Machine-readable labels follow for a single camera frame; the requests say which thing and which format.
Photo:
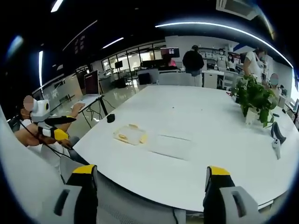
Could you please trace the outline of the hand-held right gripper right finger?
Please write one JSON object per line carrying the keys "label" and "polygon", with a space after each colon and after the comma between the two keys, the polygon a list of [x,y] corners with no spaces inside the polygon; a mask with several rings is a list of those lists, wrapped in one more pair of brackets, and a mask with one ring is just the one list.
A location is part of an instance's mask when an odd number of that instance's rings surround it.
{"label": "hand-held right gripper right finger", "polygon": [[260,223],[257,202],[220,167],[207,167],[203,208],[205,224]]}

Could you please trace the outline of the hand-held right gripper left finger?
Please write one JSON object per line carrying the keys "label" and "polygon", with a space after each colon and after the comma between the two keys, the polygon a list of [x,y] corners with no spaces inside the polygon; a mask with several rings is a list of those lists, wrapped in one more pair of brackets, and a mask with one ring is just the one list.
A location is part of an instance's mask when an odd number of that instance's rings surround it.
{"label": "hand-held right gripper left finger", "polygon": [[44,202],[42,224],[97,223],[97,166],[75,168],[66,183]]}

